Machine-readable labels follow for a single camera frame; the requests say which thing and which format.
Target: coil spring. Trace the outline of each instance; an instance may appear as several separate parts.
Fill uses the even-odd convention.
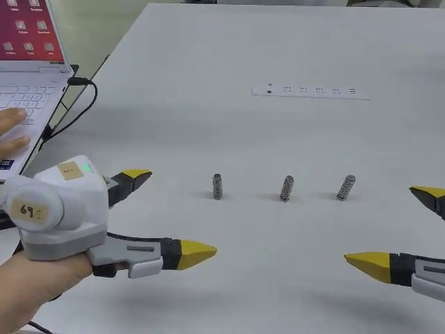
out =
[[[280,200],[287,202],[291,196],[293,187],[293,177],[287,175],[284,179],[283,188],[281,189]]]
[[[354,183],[355,183],[355,176],[348,175],[346,179],[343,181],[343,184],[341,185],[339,193],[337,194],[337,199],[346,200],[350,190],[353,188]]]
[[[221,174],[215,174],[213,176],[213,198],[220,200],[223,198],[223,179]]]

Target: white plastic body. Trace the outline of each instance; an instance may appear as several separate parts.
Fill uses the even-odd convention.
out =
[[[411,288],[418,294],[445,302],[445,286],[418,278],[415,273],[411,276]]]
[[[128,271],[128,277],[141,278],[145,276],[157,275],[161,272],[163,263],[163,259],[161,258],[160,260],[133,264]]]
[[[104,178],[85,156],[62,164],[66,163],[75,163],[81,177],[78,173],[77,177],[67,180],[58,165],[38,173],[33,179],[12,177],[2,189],[3,209],[19,228],[25,252],[29,250],[26,255],[32,260],[56,260],[81,253],[106,238],[108,190]],[[10,204],[14,199],[45,205],[48,207],[47,221],[38,228],[30,228],[32,223],[13,218]],[[69,245],[69,254],[65,253],[67,247],[64,249],[64,245]]]

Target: sticker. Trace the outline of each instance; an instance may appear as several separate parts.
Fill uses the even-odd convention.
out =
[[[57,168],[62,173],[62,176],[65,179],[65,181],[70,181],[83,177],[81,169],[77,166],[77,164],[74,161],[65,162],[64,164],[57,165]]]
[[[282,97],[311,97],[316,99],[370,100],[371,98],[356,87],[325,87],[300,85],[277,85],[265,83],[252,89],[253,95]]]
[[[15,160],[3,159],[0,161],[0,170],[10,170]]]
[[[39,205],[17,198],[13,200],[10,216],[21,221],[45,224],[48,219],[48,211],[46,205]]]

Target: white strip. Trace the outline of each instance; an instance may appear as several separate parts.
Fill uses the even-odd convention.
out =
[[[428,282],[427,280],[423,280],[418,278],[415,274],[412,274],[411,287],[418,294],[422,294],[439,301],[445,301],[445,286],[443,285]]]
[[[325,87],[306,85],[277,85],[264,83],[252,89],[253,95],[281,97],[311,97],[318,99],[370,100],[371,98],[356,87]]]

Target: laptop hinge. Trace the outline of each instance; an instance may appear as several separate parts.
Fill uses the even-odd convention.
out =
[[[40,73],[61,73],[59,67],[39,67]]]

